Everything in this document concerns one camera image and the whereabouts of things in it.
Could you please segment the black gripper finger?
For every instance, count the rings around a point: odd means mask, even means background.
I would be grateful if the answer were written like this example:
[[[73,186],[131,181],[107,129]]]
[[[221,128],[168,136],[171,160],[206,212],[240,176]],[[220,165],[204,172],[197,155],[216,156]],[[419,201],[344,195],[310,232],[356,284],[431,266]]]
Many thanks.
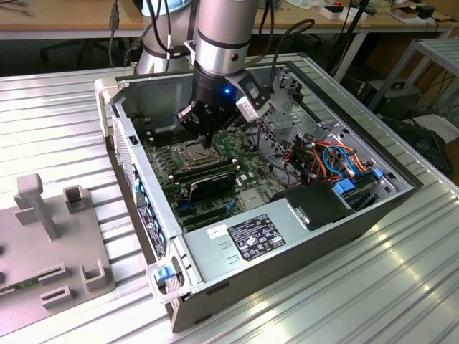
[[[220,107],[212,118],[212,126],[209,134],[209,145],[215,134],[221,130],[226,130],[238,117],[240,111],[237,107]]]
[[[200,139],[204,148],[209,148],[210,134],[207,122],[202,117],[203,113],[199,113],[201,109],[201,105],[198,105],[197,102],[192,100],[186,107],[178,110],[175,116],[185,129]]]

